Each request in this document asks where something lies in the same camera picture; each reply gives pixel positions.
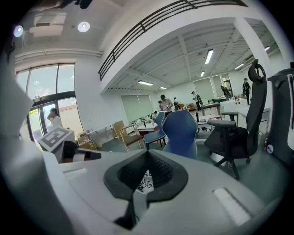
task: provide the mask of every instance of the ceiling light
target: ceiling light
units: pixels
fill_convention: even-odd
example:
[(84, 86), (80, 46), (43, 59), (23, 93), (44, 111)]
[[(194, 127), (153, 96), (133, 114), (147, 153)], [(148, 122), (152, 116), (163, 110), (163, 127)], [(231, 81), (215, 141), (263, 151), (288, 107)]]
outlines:
[(82, 33), (87, 32), (90, 28), (90, 24), (88, 22), (82, 22), (78, 25), (78, 30)]
[(243, 64), (240, 64), (238, 67), (236, 67), (235, 69), (239, 69), (240, 67), (242, 67), (244, 65), (244, 63)]
[(22, 33), (23, 33), (23, 27), (21, 25), (17, 25), (14, 28), (13, 35), (18, 38), (22, 35)]
[(211, 57), (212, 57), (212, 54), (213, 54), (213, 49), (208, 50), (208, 52), (207, 52), (207, 56), (206, 56), (205, 64), (208, 64), (208, 63), (209, 63), (209, 61), (210, 61), (210, 59), (211, 59)]
[(148, 83), (148, 82), (144, 82), (144, 81), (139, 81), (138, 83), (140, 84), (144, 84), (144, 85), (148, 85), (148, 86), (152, 86), (152, 83)]

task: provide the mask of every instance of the blue chair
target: blue chair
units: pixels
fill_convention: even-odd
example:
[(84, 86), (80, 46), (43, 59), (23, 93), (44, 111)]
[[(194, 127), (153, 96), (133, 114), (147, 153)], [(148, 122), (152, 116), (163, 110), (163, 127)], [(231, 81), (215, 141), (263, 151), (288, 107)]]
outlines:
[(163, 139), (164, 143), (165, 143), (164, 138), (165, 138), (166, 134), (162, 130), (162, 123), (164, 122), (164, 119), (165, 119), (165, 113), (159, 112), (158, 116), (155, 119), (155, 123), (159, 127), (159, 130), (144, 135), (144, 141), (146, 143), (147, 149), (149, 149), (149, 144), (153, 143), (155, 141), (158, 141), (158, 140), (160, 141), (161, 139)]
[(169, 141), (164, 147), (164, 152), (170, 152), (183, 157), (197, 159), (197, 147), (195, 136), (197, 123), (187, 110), (170, 113), (163, 125)]

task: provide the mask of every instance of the fluorescent light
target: fluorescent light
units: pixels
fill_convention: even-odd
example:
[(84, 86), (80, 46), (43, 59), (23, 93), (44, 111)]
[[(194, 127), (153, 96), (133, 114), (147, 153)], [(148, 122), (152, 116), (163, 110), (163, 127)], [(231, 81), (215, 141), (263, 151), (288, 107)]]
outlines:
[(144, 81), (139, 81), (138, 83), (140, 84), (144, 84), (144, 85), (148, 85), (148, 86), (152, 86), (152, 83), (148, 83), (148, 82), (144, 82)]
[(205, 64), (208, 64), (208, 63), (209, 63), (209, 61), (210, 61), (210, 59), (211, 59), (211, 57), (212, 57), (212, 54), (213, 54), (213, 49), (208, 50), (208, 52), (207, 52), (207, 56), (206, 56)]
[(244, 63), (243, 64), (240, 64), (238, 67), (236, 67), (235, 69), (239, 69), (240, 67), (242, 67), (244, 65)]
[(89, 28), (90, 28), (90, 24), (88, 22), (82, 22), (82, 23), (79, 23), (78, 25), (78, 30), (81, 33), (87, 32)]
[(21, 25), (17, 25), (14, 28), (13, 35), (18, 38), (22, 35), (22, 33), (23, 33), (23, 27)]

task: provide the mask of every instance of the railing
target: railing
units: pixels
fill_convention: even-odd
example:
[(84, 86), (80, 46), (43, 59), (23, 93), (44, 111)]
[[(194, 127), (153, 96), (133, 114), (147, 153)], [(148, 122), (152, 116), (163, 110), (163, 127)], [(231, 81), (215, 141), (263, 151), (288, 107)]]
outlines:
[(203, 6), (215, 5), (238, 5), (246, 6), (240, 0), (179, 0), (164, 6), (157, 11), (153, 12), (139, 23), (137, 23), (113, 48), (106, 60), (102, 64), (99, 75), (100, 80), (103, 79), (110, 67), (115, 63), (117, 58), (128, 48), (138, 37), (146, 33), (149, 29), (158, 23), (182, 12), (197, 9)]

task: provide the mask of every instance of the black office chair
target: black office chair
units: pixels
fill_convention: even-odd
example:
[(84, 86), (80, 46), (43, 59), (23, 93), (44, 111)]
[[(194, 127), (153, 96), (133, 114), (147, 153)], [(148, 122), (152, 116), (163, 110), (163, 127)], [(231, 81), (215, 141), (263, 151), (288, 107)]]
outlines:
[[(259, 75), (259, 69), (263, 73), (262, 77)], [(214, 152), (224, 157), (215, 166), (229, 161), (237, 180), (240, 177), (234, 159), (247, 158), (246, 162), (249, 163), (250, 156), (256, 152), (258, 128), (266, 103), (266, 73), (263, 67), (258, 64), (257, 59), (253, 61), (248, 70), (248, 77), (253, 84), (252, 100), (246, 117), (247, 129), (236, 127), (236, 122), (234, 121), (234, 116), (238, 115), (236, 112), (223, 112), (222, 115), (229, 115), (231, 120), (219, 121), (209, 119), (207, 123), (215, 126), (215, 129), (204, 143), (209, 148), (210, 153)]]

